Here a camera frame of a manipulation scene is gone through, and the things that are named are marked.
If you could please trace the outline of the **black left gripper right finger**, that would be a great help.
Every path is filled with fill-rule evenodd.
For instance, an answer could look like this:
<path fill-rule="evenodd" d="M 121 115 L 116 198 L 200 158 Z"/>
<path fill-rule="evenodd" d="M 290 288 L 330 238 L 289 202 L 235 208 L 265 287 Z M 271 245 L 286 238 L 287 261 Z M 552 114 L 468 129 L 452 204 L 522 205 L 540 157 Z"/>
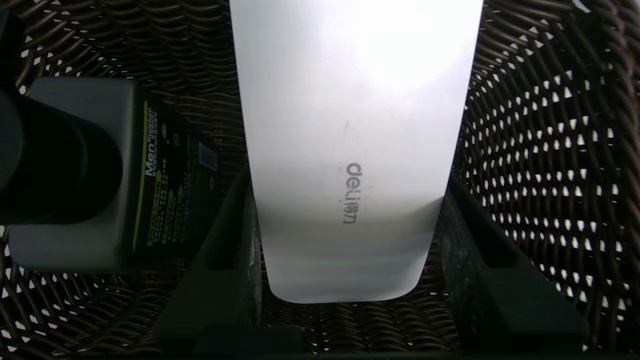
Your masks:
<path fill-rule="evenodd" d="M 451 175 L 435 228 L 462 348 L 580 351 L 590 327 L 466 184 Z"/>

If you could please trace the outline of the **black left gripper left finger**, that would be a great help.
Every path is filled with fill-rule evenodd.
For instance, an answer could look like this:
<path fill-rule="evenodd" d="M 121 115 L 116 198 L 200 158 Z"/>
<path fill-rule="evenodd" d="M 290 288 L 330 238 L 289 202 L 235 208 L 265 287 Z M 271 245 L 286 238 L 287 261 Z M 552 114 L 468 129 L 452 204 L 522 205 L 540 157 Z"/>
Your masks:
<path fill-rule="evenodd" d="M 262 258 L 250 171 L 226 194 L 155 324 L 163 351 L 299 351 L 297 326 L 261 325 Z"/>

